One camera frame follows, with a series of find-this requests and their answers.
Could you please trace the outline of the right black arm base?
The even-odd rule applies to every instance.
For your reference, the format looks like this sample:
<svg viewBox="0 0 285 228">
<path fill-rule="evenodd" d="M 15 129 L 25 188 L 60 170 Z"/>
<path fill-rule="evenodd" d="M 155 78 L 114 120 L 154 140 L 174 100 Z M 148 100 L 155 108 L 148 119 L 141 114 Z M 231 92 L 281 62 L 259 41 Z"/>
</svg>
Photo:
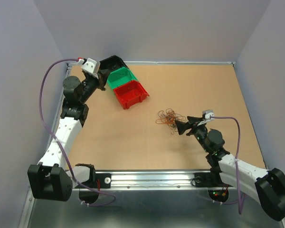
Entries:
<svg viewBox="0 0 285 228">
<path fill-rule="evenodd" d="M 191 180 L 192 186 L 197 188 L 223 187 L 219 174 L 213 172 L 196 172 Z"/>
</svg>

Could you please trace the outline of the red plastic bin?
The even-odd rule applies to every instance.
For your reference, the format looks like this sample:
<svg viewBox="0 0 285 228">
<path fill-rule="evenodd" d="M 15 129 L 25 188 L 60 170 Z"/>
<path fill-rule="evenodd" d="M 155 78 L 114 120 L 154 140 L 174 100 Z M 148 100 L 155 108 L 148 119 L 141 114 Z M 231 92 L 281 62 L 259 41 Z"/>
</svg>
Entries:
<svg viewBox="0 0 285 228">
<path fill-rule="evenodd" d="M 129 109 L 150 96 L 141 83 L 135 80 L 115 88 L 113 92 L 123 109 Z"/>
</svg>

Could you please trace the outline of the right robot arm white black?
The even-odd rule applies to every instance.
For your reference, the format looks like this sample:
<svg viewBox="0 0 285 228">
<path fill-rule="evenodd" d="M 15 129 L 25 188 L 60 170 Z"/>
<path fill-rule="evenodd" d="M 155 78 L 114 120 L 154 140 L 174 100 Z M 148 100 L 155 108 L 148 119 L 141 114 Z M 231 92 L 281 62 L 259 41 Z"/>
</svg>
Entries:
<svg viewBox="0 0 285 228">
<path fill-rule="evenodd" d="M 281 221 L 285 218 L 285 174 L 277 168 L 256 167 L 226 151 L 222 133 L 206 128 L 206 123 L 215 118 L 214 114 L 204 114 L 202 118 L 188 116 L 187 122 L 176 120 L 175 124 L 178 134 L 193 135 L 207 153 L 212 184 L 224 183 L 237 188 L 239 203 L 247 195 L 259 203 L 270 218 Z"/>
</svg>

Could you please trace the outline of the black plastic bin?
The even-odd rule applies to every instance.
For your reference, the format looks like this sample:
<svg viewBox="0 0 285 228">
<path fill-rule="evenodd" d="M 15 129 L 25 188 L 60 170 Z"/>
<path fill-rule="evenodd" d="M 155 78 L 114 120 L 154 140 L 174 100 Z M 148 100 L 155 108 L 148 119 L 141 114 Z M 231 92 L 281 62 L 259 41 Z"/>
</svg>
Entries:
<svg viewBox="0 0 285 228">
<path fill-rule="evenodd" d="M 116 71 L 122 67 L 128 68 L 125 62 L 118 56 L 113 55 L 100 61 L 100 70 Z"/>
</svg>

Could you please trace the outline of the green plastic bin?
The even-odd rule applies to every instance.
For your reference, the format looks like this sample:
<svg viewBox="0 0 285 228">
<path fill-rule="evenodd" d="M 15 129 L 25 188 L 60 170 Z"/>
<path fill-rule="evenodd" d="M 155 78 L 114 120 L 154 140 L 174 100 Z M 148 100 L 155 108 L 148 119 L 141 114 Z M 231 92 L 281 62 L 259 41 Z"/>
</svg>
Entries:
<svg viewBox="0 0 285 228">
<path fill-rule="evenodd" d="M 113 90 L 132 80 L 138 81 L 138 79 L 134 76 L 130 69 L 122 67 L 110 73 L 107 83 L 109 87 Z"/>
</svg>

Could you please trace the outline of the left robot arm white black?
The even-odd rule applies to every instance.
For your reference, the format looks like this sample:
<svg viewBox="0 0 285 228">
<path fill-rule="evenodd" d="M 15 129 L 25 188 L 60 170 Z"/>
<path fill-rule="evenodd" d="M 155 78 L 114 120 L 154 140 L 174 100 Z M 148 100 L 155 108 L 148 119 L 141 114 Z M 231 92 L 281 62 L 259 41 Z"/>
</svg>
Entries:
<svg viewBox="0 0 285 228">
<path fill-rule="evenodd" d="M 51 133 L 53 139 L 38 164 L 28 168 L 30 187 L 36 199 L 67 201 L 72 190 L 81 184 L 100 187 L 93 165 L 80 163 L 72 168 L 67 158 L 87 119 L 86 101 L 95 90 L 105 90 L 109 71 L 99 70 L 98 78 L 88 73 L 84 76 L 83 81 L 76 76 L 64 79 L 65 98 L 58 128 Z"/>
</svg>

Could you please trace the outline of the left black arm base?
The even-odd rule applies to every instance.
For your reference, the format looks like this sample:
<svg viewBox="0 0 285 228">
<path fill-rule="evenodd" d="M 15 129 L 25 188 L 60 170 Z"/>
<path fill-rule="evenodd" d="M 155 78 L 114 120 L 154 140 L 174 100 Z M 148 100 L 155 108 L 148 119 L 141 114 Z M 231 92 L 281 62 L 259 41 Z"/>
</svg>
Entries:
<svg viewBox="0 0 285 228">
<path fill-rule="evenodd" d="M 94 175 L 95 180 L 90 179 L 87 181 L 81 181 L 84 185 L 93 188 L 93 189 L 109 189 L 111 187 L 112 175 L 108 172 L 105 173 L 98 173 Z"/>
</svg>

